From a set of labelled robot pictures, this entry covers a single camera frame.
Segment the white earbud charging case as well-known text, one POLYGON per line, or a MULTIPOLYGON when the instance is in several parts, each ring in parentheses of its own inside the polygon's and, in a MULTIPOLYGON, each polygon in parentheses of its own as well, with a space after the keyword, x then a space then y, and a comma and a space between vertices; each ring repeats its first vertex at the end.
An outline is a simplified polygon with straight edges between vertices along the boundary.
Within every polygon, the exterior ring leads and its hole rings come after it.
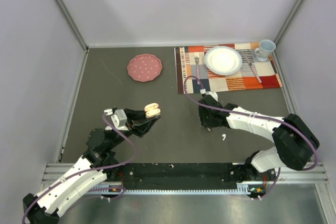
POLYGON ((146 118, 152 118, 161 114, 158 103, 150 103, 144 107, 146 118))

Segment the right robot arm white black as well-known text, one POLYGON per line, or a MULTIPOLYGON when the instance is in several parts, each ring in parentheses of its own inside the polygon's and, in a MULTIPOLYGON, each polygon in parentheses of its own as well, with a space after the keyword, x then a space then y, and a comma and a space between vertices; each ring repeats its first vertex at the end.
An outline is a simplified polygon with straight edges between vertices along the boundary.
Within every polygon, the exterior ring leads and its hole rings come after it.
POLYGON ((269 117, 250 112, 235 104, 222 106, 213 92, 202 95, 198 113, 201 126, 205 128, 227 127, 243 130, 271 141, 274 147, 256 151, 245 161, 245 174, 258 179, 270 169, 288 167, 304 170, 306 163, 317 150, 319 141, 304 121, 295 114, 287 117, 269 117))

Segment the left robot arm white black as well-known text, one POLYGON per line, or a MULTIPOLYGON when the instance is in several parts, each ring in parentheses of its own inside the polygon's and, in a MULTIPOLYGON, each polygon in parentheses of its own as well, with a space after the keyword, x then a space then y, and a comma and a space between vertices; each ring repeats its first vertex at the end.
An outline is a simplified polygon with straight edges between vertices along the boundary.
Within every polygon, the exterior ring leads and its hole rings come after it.
POLYGON ((94 129, 87 141, 87 150, 72 167, 37 194, 27 194, 23 199, 22 223, 58 223, 60 217, 84 194, 106 180, 114 180, 119 167, 131 161, 119 163, 113 149, 123 141, 131 146, 131 135, 143 137, 160 119, 158 104, 151 103, 144 110, 106 109, 102 118, 107 129, 94 129))

